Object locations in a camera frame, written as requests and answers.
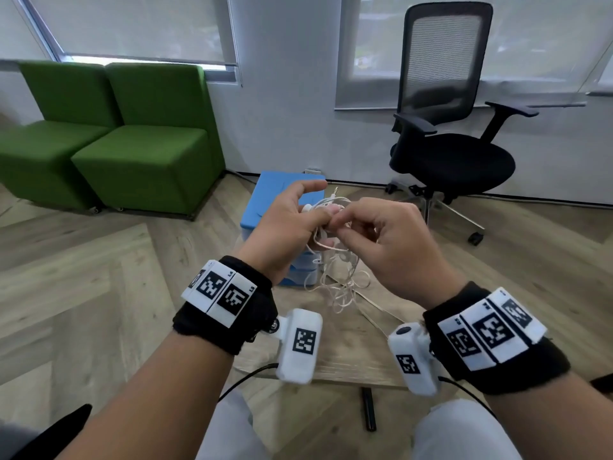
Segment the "person's left hand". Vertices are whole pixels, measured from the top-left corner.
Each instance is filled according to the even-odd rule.
[[[338,206],[331,205],[301,213],[298,200],[302,194],[323,190],[327,185],[324,179],[296,181],[290,185],[275,198],[234,256],[260,271],[273,285],[279,284],[290,263],[307,246],[313,231],[328,224],[339,211]],[[324,242],[333,245],[332,239]]]

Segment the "hand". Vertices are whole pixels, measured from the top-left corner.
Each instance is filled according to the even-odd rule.
[[[351,228],[345,224],[351,222]],[[443,258],[417,206],[363,198],[328,227],[391,293],[431,309],[457,295],[466,279]]]
[[[268,277],[273,285],[286,276],[289,265],[302,253],[319,226],[325,226],[338,206],[317,208],[301,213],[298,200],[302,194],[327,187],[324,179],[296,181],[272,202],[256,229],[234,256]],[[325,245],[332,246],[328,239]]]

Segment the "power outlet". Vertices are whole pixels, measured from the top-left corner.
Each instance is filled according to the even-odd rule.
[[[323,174],[318,168],[307,168],[303,172],[304,174]]]

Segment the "black wrist strap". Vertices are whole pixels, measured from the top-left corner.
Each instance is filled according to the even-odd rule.
[[[272,283],[266,276],[232,256],[220,261],[253,282],[257,288],[233,324],[226,327],[189,302],[185,302],[173,318],[173,328],[182,335],[196,335],[208,340],[231,355],[238,355],[246,341],[253,341],[257,332],[269,329],[278,313],[272,297]]]
[[[488,290],[469,282],[455,297],[424,313],[425,326],[430,334],[430,349],[454,379],[466,380],[484,394],[495,395],[525,391],[570,370],[566,356],[547,338],[543,338],[504,363],[470,371],[438,324],[489,294]]]

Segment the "wooden table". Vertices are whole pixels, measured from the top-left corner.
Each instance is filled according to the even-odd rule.
[[[357,270],[366,270],[362,262]],[[424,309],[419,305],[402,300],[388,292],[371,274],[369,287],[358,289],[381,308],[391,311],[405,323],[420,321]],[[406,389],[394,356],[387,347],[387,338],[364,318],[355,305],[346,307],[341,313],[333,313],[329,305],[329,294],[324,289],[313,292],[302,287],[275,287],[273,296],[280,316],[291,309],[302,308],[316,311],[324,318],[319,344],[317,366],[313,382],[357,385],[360,387],[386,387]],[[383,313],[361,297],[357,306],[363,309],[386,334],[399,324],[395,318]],[[249,373],[276,361],[279,341],[258,334],[255,342],[247,343],[234,360],[234,368]],[[258,376],[274,378],[274,370]]]

